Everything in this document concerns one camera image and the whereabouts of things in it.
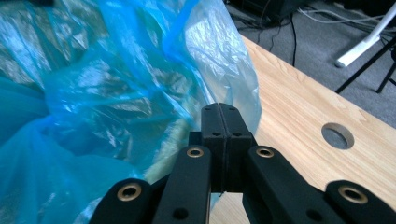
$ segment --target black plastic part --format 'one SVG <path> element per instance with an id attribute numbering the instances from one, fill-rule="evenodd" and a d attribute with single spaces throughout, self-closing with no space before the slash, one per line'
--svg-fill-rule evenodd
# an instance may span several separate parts
<path id="1" fill-rule="evenodd" d="M 326 187 L 325 199 L 347 223 L 396 223 L 393 209 L 358 184 L 346 180 L 334 181 Z"/>
<path id="2" fill-rule="evenodd" d="M 155 212 L 158 209 L 158 204 L 160 203 L 161 197 L 163 196 L 163 191 L 165 189 L 168 179 L 169 175 L 166 175 L 151 185 L 151 198 L 149 199 L 149 207 L 146 210 L 144 221 L 141 223 L 152 222 Z"/>
<path id="3" fill-rule="evenodd" d="M 117 196 L 119 190 L 128 185 L 137 184 L 141 192 L 135 199 L 124 202 Z M 146 211 L 151 198 L 150 184 L 140 179 L 126 179 L 115 184 L 95 209 L 90 224 L 131 224 L 147 223 Z"/>
<path id="4" fill-rule="evenodd" d="M 201 110 L 202 145 L 212 152 L 212 192 L 225 190 L 225 130 L 218 104 L 207 105 Z"/>
<path id="5" fill-rule="evenodd" d="M 261 149 L 266 157 L 259 155 Z M 253 147 L 247 155 L 247 171 L 271 211 L 273 223 L 344 223 L 275 149 Z"/>
<path id="6" fill-rule="evenodd" d="M 201 132 L 190 132 L 189 134 L 189 146 L 191 145 L 201 145 Z"/>
<path id="7" fill-rule="evenodd" d="M 219 104 L 219 107 L 227 134 L 225 188 L 227 192 L 242 192 L 245 183 L 244 159 L 252 147 L 252 134 L 238 109 L 225 104 Z"/>
<path id="8" fill-rule="evenodd" d="M 245 212 L 250 224 L 272 223 L 271 211 L 262 200 L 255 185 L 247 184 L 242 198 Z"/>
<path id="9" fill-rule="evenodd" d="M 189 146 L 178 153 L 152 223 L 208 222 L 210 162 L 206 147 Z"/>
<path id="10" fill-rule="evenodd" d="M 208 105 L 202 109 L 201 126 L 202 145 L 213 156 L 212 192 L 242 192 L 244 158 L 256 141 L 238 109 L 226 104 Z"/>

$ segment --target blue plastic bag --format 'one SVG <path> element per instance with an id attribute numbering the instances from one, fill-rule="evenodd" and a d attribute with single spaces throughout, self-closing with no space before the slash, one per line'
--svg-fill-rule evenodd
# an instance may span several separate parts
<path id="1" fill-rule="evenodd" d="M 169 173 L 205 105 L 235 105 L 253 132 L 261 113 L 220 0 L 0 2 L 0 85 L 15 223 L 85 223 L 116 182 Z"/>

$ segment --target gray carpet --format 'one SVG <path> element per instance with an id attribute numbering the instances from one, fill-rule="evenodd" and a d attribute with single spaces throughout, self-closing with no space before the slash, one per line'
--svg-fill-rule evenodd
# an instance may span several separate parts
<path id="1" fill-rule="evenodd" d="M 333 3 L 314 1 L 309 5 L 318 9 L 329 9 L 349 18 L 359 17 L 357 13 L 345 10 Z M 240 17 L 255 20 L 260 18 L 239 6 L 227 5 L 227 8 L 230 13 Z M 327 20 L 320 15 L 314 16 L 324 21 Z M 338 68 L 334 66 L 334 62 L 363 40 L 368 33 L 344 24 L 322 24 L 312 21 L 299 12 L 293 13 L 293 22 L 297 35 L 295 67 L 332 91 L 340 87 L 384 46 L 379 41 L 347 68 Z M 239 29 L 246 27 L 240 21 L 234 20 L 234 23 Z M 271 52 L 291 64 L 294 50 L 291 24 L 278 29 L 278 27 L 263 31 L 240 29 L 240 34 L 257 43 L 259 32 L 261 32 L 259 45 L 268 50 L 272 46 L 272 37 L 274 37 Z M 393 60 L 390 57 L 390 51 L 388 51 L 349 85 L 341 95 L 396 128 L 396 86 L 388 82 L 382 93 L 375 93 L 392 63 Z"/>

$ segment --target wooden table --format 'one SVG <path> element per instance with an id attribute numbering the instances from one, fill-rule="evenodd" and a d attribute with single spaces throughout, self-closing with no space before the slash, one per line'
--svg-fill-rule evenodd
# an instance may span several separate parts
<path id="1" fill-rule="evenodd" d="M 262 117 L 259 145 L 274 147 L 312 186 L 334 180 L 358 183 L 396 209 L 396 130 L 330 91 L 270 52 L 244 38 L 256 68 Z M 353 134 L 354 146 L 329 145 L 321 129 L 338 123 Z M 210 223 L 248 223 L 241 194 L 225 193 Z"/>

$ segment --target bolt hole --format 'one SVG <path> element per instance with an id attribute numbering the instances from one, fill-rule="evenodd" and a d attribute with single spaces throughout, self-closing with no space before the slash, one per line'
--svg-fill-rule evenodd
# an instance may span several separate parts
<path id="1" fill-rule="evenodd" d="M 273 157 L 275 154 L 272 150 L 267 149 L 267 148 L 259 148 L 256 150 L 256 153 L 264 158 L 271 158 Z"/>
<path id="2" fill-rule="evenodd" d="M 117 193 L 117 197 L 119 198 L 120 201 L 129 202 L 137 198 L 141 192 L 142 192 L 142 188 L 140 187 L 140 185 L 136 183 L 131 183 L 119 189 Z"/>
<path id="3" fill-rule="evenodd" d="M 313 209 L 306 210 L 306 215 L 314 221 L 320 222 L 323 220 L 322 215 Z"/>
<path id="4" fill-rule="evenodd" d="M 134 196 L 134 194 L 136 194 L 136 189 L 135 188 L 128 188 L 125 189 L 124 192 L 122 193 L 122 196 L 129 198 Z"/>
<path id="5" fill-rule="evenodd" d="M 202 157 L 204 155 L 204 152 L 200 148 L 194 147 L 187 150 L 187 155 L 192 158 L 198 158 Z"/>
<path id="6" fill-rule="evenodd" d="M 338 189 L 338 192 L 341 194 L 341 196 L 352 203 L 364 204 L 368 202 L 367 196 L 357 189 L 342 186 Z"/>
<path id="7" fill-rule="evenodd" d="M 338 149 L 350 149 L 355 144 L 353 134 L 341 124 L 327 123 L 321 133 L 329 145 Z"/>
<path id="8" fill-rule="evenodd" d="M 173 213 L 173 217 L 178 220 L 186 219 L 189 216 L 189 212 L 185 208 L 177 208 Z"/>

